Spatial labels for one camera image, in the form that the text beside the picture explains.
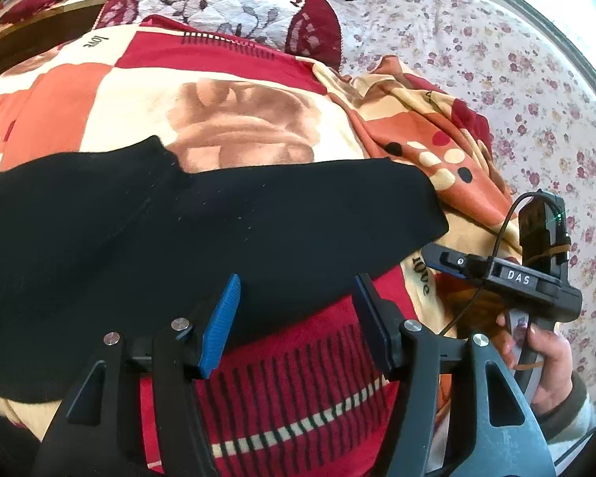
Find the cable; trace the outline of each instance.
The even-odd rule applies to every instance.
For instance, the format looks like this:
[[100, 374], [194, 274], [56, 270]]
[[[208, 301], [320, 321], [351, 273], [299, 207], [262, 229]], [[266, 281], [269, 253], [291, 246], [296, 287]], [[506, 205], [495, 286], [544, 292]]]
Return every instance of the cable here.
[[476, 301], [476, 299], [479, 297], [481, 291], [483, 291], [484, 286], [483, 283], [477, 288], [477, 290], [475, 291], [475, 293], [472, 295], [472, 298], [470, 298], [470, 301], [466, 303], [466, 306], [462, 309], [461, 312], [459, 312], [459, 314], [456, 315], [456, 317], [450, 321], [450, 323], [448, 323], [446, 326], [443, 327], [443, 330], [440, 331], [440, 336], [442, 335], [446, 335], [446, 332], [448, 330], [450, 330], [453, 326], [455, 326], [455, 324], [457, 324], [457, 321], [459, 319], [461, 319], [463, 317], [463, 315], [468, 311], [468, 309], [472, 306], [472, 304]]
[[450, 321], [450, 323], [448, 323], [445, 327], [443, 327], [443, 330], [440, 331], [440, 333], [439, 333], [440, 335], [446, 335], [446, 332], [448, 332], [448, 330], [450, 330], [453, 326], [455, 326], [455, 324], [457, 324], [457, 321], [463, 317], [463, 315], [468, 311], [468, 309], [477, 300], [481, 291], [483, 291], [484, 281], [486, 280], [486, 278], [489, 278], [490, 274], [492, 273], [493, 266], [494, 266], [494, 259], [496, 258], [497, 254], [499, 254], [501, 240], [503, 240], [503, 234], [505, 233], [505, 230], [508, 227], [508, 223], [510, 222], [510, 220], [512, 218], [512, 214], [514, 213], [514, 210], [517, 209], [517, 206], [519, 205], [519, 203], [521, 201], [524, 201], [528, 197], [536, 197], [536, 198], [545, 199], [545, 201], [548, 203], [549, 207], [554, 212], [554, 214], [558, 218], [563, 217], [563, 210], [561, 210], [561, 208], [559, 208], [559, 205], [556, 204], [556, 201], [554, 201], [554, 199], [552, 199], [549, 195], [544, 194], [542, 192], [526, 192], [525, 194], [521, 194], [515, 200], [515, 202], [512, 203], [512, 206], [510, 207], [510, 210], [508, 211], [508, 213], [505, 217], [505, 220], [503, 221], [503, 224], [501, 225], [501, 229], [499, 229], [499, 233], [497, 233], [496, 240], [494, 241], [493, 252], [492, 252], [491, 256], [488, 258], [488, 265], [486, 266], [486, 275], [481, 280], [481, 284], [475, 291], [475, 294], [472, 296], [472, 298], [470, 298], [470, 301], [468, 301], [466, 303], [466, 306], [462, 309], [462, 311], [459, 312], [459, 314], [452, 321]]
[[562, 456], [560, 456], [556, 461], [554, 461], [554, 467], [557, 467], [558, 465], [560, 465], [564, 460], [567, 459], [567, 457], [569, 456], [569, 454], [571, 454], [572, 452], [574, 452], [581, 443], [583, 443], [583, 441], [585, 441], [589, 436], [591, 436], [592, 434], [594, 434], [596, 432], [596, 427], [589, 429], [576, 443], [574, 443], [572, 445], [571, 448], [568, 448], [567, 451], [565, 452], [565, 454], [563, 454]]

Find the floral pillowcase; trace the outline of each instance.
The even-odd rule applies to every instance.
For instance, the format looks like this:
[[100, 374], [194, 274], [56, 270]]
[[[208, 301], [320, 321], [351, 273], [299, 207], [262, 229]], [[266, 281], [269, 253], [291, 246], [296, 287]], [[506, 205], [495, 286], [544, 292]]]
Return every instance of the floral pillowcase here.
[[326, 0], [109, 0], [94, 28], [140, 23], [152, 14], [340, 66], [340, 25]]

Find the blanket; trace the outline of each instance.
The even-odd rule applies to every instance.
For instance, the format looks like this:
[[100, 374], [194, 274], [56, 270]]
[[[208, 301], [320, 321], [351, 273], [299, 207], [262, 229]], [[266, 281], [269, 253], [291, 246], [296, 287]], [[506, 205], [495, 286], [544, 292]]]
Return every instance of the blanket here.
[[[371, 73], [350, 79], [316, 60], [151, 16], [139, 24], [91, 31], [0, 76], [0, 170], [55, 152], [109, 151], [151, 135], [159, 136], [188, 172], [366, 157], [389, 157], [395, 163], [415, 165], [430, 179], [449, 221], [449, 232], [439, 242], [465, 252], [490, 252], [510, 206], [507, 188], [491, 160], [485, 118], [393, 56], [384, 57]], [[519, 249], [515, 218], [505, 232], [501, 256], [518, 259]], [[472, 295], [471, 289], [427, 269], [419, 252], [385, 274], [376, 286], [398, 302], [405, 317], [418, 318], [436, 332]], [[477, 310], [483, 317], [494, 317], [498, 307], [491, 300]], [[226, 353], [215, 374], [199, 384], [201, 407], [223, 475], [240, 475], [235, 467], [247, 463], [241, 462], [245, 446], [256, 453], [255, 440], [260, 443], [260, 436], [273, 441], [262, 443], [261, 450], [279, 465], [287, 456], [285, 446], [288, 452], [302, 450], [299, 441], [291, 436], [285, 439], [283, 434], [290, 427], [284, 424], [294, 425], [300, 412], [277, 409], [284, 407], [280, 400], [284, 392], [277, 393], [270, 382], [274, 382], [275, 364], [287, 361], [286, 374], [291, 375], [292, 368], [301, 371], [300, 357], [309, 362], [313, 356], [317, 362], [321, 350], [332, 350], [332, 364], [342, 369], [348, 356], [344, 351], [355, 353], [352, 360], [359, 364], [353, 368], [356, 384], [345, 381], [344, 374], [332, 378], [324, 367], [320, 370], [315, 365], [309, 376], [315, 388], [327, 374], [332, 385], [338, 383], [339, 391], [329, 398], [319, 393], [313, 397], [316, 405], [321, 402], [323, 412], [312, 428], [301, 431], [300, 439], [314, 436], [313, 443], [326, 443], [327, 436], [329, 440], [335, 436], [335, 422], [354, 411], [359, 411], [361, 419], [366, 407], [364, 441], [370, 438], [371, 443], [341, 443], [340, 449], [333, 447], [312, 463], [332, 476], [359, 476], [372, 465], [397, 386], [372, 366], [348, 298], [332, 303], [308, 321], [314, 335], [318, 329], [329, 328], [326, 338], [313, 339], [311, 355], [290, 361], [288, 353], [298, 350], [305, 339], [292, 336], [290, 330], [280, 331], [254, 346]], [[218, 421], [212, 419], [224, 407], [216, 409], [212, 400], [216, 393], [229, 396], [237, 374], [234, 368], [245, 371], [242, 361], [252, 353], [270, 357], [267, 362], [260, 359], [250, 382], [253, 396], [267, 396], [261, 407], [269, 408], [269, 418], [266, 425], [259, 425], [260, 432], [256, 425], [249, 425], [254, 432], [242, 438], [242, 424], [238, 432], [224, 432], [225, 420], [220, 421], [224, 413]], [[443, 378], [438, 417], [447, 411], [449, 386], [449, 378]], [[142, 396], [147, 462], [159, 468], [156, 436], [151, 434], [156, 430], [149, 406], [149, 379]], [[303, 406], [315, 407], [313, 401]], [[0, 414], [41, 439], [58, 403], [23, 404], [0, 397]], [[285, 414], [298, 416], [293, 420]], [[243, 441], [235, 448], [241, 439], [250, 440], [251, 445]], [[335, 465], [344, 450], [354, 450], [352, 472]]]

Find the fleece blanket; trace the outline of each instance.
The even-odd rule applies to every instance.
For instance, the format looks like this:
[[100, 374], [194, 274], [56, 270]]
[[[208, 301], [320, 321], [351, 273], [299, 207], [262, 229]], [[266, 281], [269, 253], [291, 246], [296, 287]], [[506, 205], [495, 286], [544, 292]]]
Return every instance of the fleece blanket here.
[[[91, 31], [0, 76], [0, 170], [151, 135], [188, 172], [367, 157], [415, 165], [449, 221], [439, 242], [465, 252], [490, 252], [510, 206], [486, 119], [393, 56], [350, 79], [316, 60], [151, 16]], [[501, 255], [519, 258], [515, 219]], [[436, 332], [472, 295], [428, 270], [419, 252], [376, 287], [405, 317]], [[498, 307], [483, 299], [472, 323], [485, 327]], [[397, 385], [373, 366], [349, 298], [301, 329], [310, 335], [289, 328], [226, 353], [197, 386], [223, 475], [247, 475], [264, 463], [270, 475], [359, 476], [373, 464]], [[449, 387], [442, 377], [438, 418], [448, 409]], [[145, 378], [146, 460], [159, 470], [151, 395]], [[42, 439], [58, 404], [0, 397], [0, 414]]]

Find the hand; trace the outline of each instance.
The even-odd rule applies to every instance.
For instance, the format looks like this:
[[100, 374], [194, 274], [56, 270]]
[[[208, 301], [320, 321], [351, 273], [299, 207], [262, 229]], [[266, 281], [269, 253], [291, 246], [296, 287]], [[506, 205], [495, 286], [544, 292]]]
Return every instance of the hand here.
[[[499, 315], [496, 319], [499, 326], [505, 327], [505, 316]], [[572, 391], [572, 350], [569, 341], [560, 334], [542, 330], [535, 324], [527, 332], [528, 345], [544, 357], [544, 366], [534, 397], [532, 410], [537, 415], [548, 413], [561, 404]], [[493, 344], [501, 354], [501, 358], [510, 369], [516, 366], [517, 361], [512, 353], [515, 345], [514, 339], [502, 330], [493, 337]]]

